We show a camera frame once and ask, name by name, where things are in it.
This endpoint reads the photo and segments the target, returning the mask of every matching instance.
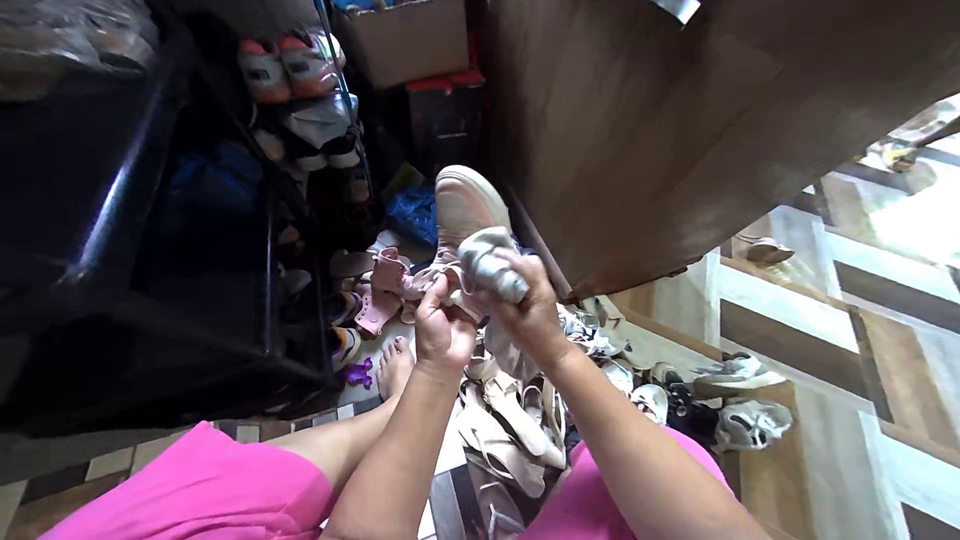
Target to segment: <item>foot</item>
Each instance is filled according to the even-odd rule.
[[[403,392],[414,363],[414,354],[406,337],[398,336],[383,348],[380,370],[376,372],[376,387],[384,401]]]

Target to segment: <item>leg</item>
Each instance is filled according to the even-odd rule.
[[[410,342],[398,337],[384,348],[377,373],[383,405],[341,422],[283,435],[266,444],[306,458],[323,471],[333,493],[340,493],[360,459],[390,420],[413,367]]]

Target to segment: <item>wooden cabinet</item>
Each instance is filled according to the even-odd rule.
[[[492,179],[562,294],[682,269],[960,90],[960,3],[490,0]]]

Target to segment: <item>black sneaker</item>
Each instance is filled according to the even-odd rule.
[[[666,390],[666,425],[709,451],[716,444],[715,431],[720,420],[717,410],[694,400],[683,378],[666,362],[654,365],[650,370],[650,382]]]

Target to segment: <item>white sneaker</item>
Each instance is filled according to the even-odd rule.
[[[746,353],[737,353],[714,369],[699,371],[703,375],[693,381],[694,393],[699,399],[736,396],[741,390],[762,388],[786,380]]]
[[[787,407],[769,400],[732,398],[720,409],[717,447],[726,450],[763,450],[793,424]]]
[[[661,426],[666,426],[669,407],[666,390],[656,384],[642,384],[631,392],[630,401],[640,409],[640,412],[646,414],[647,418]]]

